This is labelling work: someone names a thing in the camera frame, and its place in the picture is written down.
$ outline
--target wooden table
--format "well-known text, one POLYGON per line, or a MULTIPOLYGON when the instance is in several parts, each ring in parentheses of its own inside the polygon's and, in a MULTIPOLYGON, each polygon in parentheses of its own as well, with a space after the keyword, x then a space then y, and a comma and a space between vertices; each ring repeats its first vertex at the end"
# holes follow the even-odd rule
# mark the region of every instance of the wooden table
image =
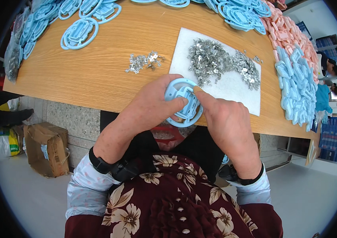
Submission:
MULTIPOLYGON (((285 120, 280 107, 281 90, 274 68, 274 56, 268 36, 255 31, 232 29, 205 4, 191 2, 188 7, 173 8, 160 1, 134 3, 117 1, 122 12, 114 20, 99 26, 98 35, 80 50, 63 50, 60 40, 65 30, 79 19, 56 20, 39 38, 24 60, 14 85, 4 82, 4 90, 68 104, 120 112, 138 90, 170 69, 181 27, 213 37, 234 49, 257 55, 261 66, 261 112, 251 115, 252 130, 271 135, 315 138, 314 132, 285 120), (166 61, 155 71, 126 73, 131 53, 147 55, 151 50, 166 61)), ((207 125, 202 116, 197 125, 207 125)))

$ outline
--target maroon floral top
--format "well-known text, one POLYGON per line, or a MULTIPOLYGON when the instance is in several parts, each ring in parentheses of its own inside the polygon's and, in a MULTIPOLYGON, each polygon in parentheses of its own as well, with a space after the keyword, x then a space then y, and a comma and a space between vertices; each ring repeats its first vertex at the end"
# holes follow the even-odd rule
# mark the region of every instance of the maroon floral top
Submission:
POLYGON ((154 155, 157 173, 113 191, 103 217, 69 217, 65 237, 282 237, 272 205, 239 206, 193 161, 165 154, 154 155))

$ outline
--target white foam pad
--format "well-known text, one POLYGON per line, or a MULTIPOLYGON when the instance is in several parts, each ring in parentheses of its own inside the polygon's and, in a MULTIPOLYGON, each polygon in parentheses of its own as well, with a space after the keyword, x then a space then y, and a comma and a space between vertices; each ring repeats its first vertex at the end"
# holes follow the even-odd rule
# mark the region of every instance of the white foam pad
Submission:
MULTIPOLYGON (((190 79, 195 83, 198 80, 195 76, 195 72, 189 71, 191 65, 188 56, 188 49, 194 44, 194 39, 204 40, 218 40, 209 36, 203 35, 196 31, 191 31, 186 28, 181 28, 179 32, 178 41, 176 42, 174 56, 172 58, 170 74, 181 74, 184 78, 190 79)), ((234 56, 236 50, 232 47, 223 44, 223 49, 234 56)), ((261 80, 261 65, 254 62, 258 70, 258 75, 261 80)), ((221 79, 215 84, 214 76, 211 76, 211 84, 205 85, 203 90, 215 98, 223 98, 225 100, 231 100, 236 102, 242 102, 245 107, 249 109, 249 113, 260 116, 260 102, 261 102, 261 87, 258 90, 250 90, 248 85, 241 79, 241 75, 236 71, 227 72, 222 74, 221 79)))

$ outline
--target white patterned sleeve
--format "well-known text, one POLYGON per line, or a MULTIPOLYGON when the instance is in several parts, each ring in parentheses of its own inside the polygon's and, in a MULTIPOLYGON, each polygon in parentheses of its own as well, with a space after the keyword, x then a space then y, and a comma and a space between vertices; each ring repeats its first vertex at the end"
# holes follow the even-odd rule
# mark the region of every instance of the white patterned sleeve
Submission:
POLYGON ((227 181, 237 188, 237 202, 239 205, 250 203, 267 203, 271 204, 270 198, 270 184, 267 178, 265 166, 261 177, 252 184, 241 185, 240 183, 227 181))
POLYGON ((66 219, 75 215, 104 216, 108 190, 120 184, 110 174, 97 172, 86 154, 68 183, 68 209, 66 219))

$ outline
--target black wrist strap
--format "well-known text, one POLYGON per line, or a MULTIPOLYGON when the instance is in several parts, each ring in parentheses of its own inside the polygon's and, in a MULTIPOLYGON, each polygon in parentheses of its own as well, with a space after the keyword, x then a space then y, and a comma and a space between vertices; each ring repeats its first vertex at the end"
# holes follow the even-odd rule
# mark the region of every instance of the black wrist strap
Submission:
POLYGON ((93 167, 95 168, 95 170, 97 170, 99 173, 101 174, 109 173, 112 165, 106 163, 101 157, 97 158, 95 154, 93 153, 93 147, 90 148, 89 150, 89 159, 93 167))
POLYGON ((258 174, 258 176, 255 179, 242 179, 242 178, 238 178, 238 182, 241 185, 249 185, 249 184, 253 184, 255 183, 258 179, 261 178, 262 174, 264 173, 264 165, 261 162, 261 171, 260 174, 258 174))

